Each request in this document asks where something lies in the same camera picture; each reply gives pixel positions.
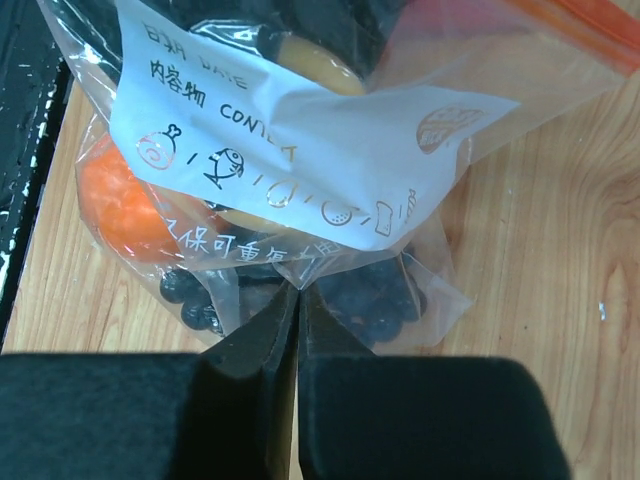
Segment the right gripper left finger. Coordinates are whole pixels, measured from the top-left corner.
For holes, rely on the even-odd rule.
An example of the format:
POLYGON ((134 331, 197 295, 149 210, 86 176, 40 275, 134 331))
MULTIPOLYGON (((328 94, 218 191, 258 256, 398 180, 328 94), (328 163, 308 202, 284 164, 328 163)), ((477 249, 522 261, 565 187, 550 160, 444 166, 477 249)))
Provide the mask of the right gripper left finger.
POLYGON ((298 293, 199 353, 1 359, 5 479, 285 479, 298 293))

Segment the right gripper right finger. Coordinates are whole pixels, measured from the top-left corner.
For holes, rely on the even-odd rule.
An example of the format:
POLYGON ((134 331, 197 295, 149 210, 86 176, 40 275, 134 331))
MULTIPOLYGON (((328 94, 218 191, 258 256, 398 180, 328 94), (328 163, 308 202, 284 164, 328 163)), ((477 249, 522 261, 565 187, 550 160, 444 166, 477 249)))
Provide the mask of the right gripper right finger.
POLYGON ((567 479, 544 395, 501 357, 378 356, 322 307, 299 310, 307 479, 567 479))

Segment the orange fake orange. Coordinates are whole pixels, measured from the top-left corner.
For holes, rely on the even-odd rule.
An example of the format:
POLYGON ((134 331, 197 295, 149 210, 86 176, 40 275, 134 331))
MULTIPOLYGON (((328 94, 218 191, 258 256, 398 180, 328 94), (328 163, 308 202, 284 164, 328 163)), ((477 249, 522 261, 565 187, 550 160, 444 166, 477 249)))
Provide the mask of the orange fake orange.
POLYGON ((179 258, 163 218, 109 135, 77 163, 77 182, 85 221, 115 253, 141 263, 179 258))

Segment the clear zip bag orange seal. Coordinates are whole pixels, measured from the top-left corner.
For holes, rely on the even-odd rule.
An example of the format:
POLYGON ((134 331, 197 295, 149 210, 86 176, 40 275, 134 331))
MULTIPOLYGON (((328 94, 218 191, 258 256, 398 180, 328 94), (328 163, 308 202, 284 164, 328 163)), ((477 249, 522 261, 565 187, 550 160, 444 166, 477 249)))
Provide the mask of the clear zip bag orange seal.
POLYGON ((43 1, 40 9, 95 110, 77 163, 109 135, 181 255, 160 264, 124 258, 81 213, 96 242, 180 320, 159 284, 176 268, 191 272, 223 337, 279 287, 307 290, 400 256, 428 305, 394 341, 372 347, 383 354, 437 344, 469 306, 454 287, 438 215, 465 171, 639 68, 639 18, 611 1, 43 1), (339 95, 278 65, 286 35, 336 55, 365 94, 339 95), (228 225, 219 207, 290 231, 228 225))

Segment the small yellow fake fruit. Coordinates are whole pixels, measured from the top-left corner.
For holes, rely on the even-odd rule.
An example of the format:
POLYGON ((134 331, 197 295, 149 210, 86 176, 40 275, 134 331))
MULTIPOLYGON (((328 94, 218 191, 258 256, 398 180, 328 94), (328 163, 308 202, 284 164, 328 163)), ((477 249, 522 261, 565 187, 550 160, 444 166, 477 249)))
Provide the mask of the small yellow fake fruit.
MULTIPOLYGON (((343 96, 361 96, 365 87, 360 77, 336 55, 309 40, 286 35, 280 42, 276 63, 328 90, 343 96)), ((227 207, 218 215, 228 225, 267 234, 281 234, 290 228, 227 207)))

